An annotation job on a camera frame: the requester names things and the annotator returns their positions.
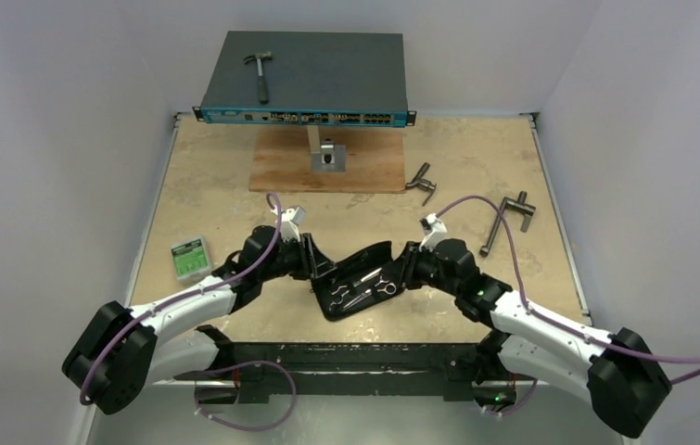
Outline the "silver scissors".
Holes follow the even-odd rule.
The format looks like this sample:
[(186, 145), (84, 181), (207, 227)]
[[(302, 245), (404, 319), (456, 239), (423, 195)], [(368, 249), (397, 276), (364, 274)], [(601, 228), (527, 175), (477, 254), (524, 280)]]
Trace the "silver scissors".
[(328, 310), (337, 312), (353, 307), (360, 301), (375, 294), (377, 285), (340, 286), (330, 292)]
[(376, 268), (351, 283), (353, 289), (360, 289), (363, 286), (369, 286), (377, 292), (391, 296), (398, 292), (397, 286), (386, 278), (382, 268)]

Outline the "black zip tool case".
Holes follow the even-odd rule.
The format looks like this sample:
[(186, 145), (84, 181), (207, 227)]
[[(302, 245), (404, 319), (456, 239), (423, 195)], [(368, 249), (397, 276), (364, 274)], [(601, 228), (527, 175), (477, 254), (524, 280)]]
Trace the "black zip tool case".
[(378, 242), (363, 248), (346, 259), (337, 262), (337, 269), (329, 276), (319, 280), (310, 280), (312, 293), (317, 298), (326, 320), (330, 322), (343, 320), (357, 312), (369, 309), (378, 303), (403, 293), (404, 290), (398, 289), (398, 292), (391, 296), (376, 291), (374, 295), (346, 310), (328, 310), (330, 292), (332, 290), (340, 286), (351, 286), (353, 281), (376, 268), (382, 268), (386, 278), (398, 287), (396, 284), (398, 269), (392, 256), (392, 243), (390, 241)]

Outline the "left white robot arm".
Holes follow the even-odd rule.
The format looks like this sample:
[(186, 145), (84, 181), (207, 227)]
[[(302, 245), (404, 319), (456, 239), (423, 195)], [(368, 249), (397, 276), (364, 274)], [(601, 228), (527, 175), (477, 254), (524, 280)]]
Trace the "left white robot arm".
[(337, 268), (310, 234), (285, 240), (272, 226), (256, 227), (243, 247), (206, 278), (152, 303), (102, 305), (66, 356), (61, 371), (79, 389), (79, 402), (107, 414), (141, 392), (155, 353), (191, 327), (248, 306), (279, 277), (317, 280)]

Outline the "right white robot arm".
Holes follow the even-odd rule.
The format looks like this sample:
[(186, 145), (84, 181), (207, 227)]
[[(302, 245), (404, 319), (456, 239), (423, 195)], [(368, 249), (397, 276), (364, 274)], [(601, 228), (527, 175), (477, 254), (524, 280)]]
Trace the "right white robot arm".
[(452, 296), (465, 318), (503, 335), (477, 352), (484, 375), (509, 370), (561, 388), (622, 436), (639, 438), (672, 390), (638, 333), (610, 333), (525, 302), (517, 289), (481, 272), (462, 240), (445, 239), (431, 250), (410, 242), (391, 271), (406, 289), (429, 286)]

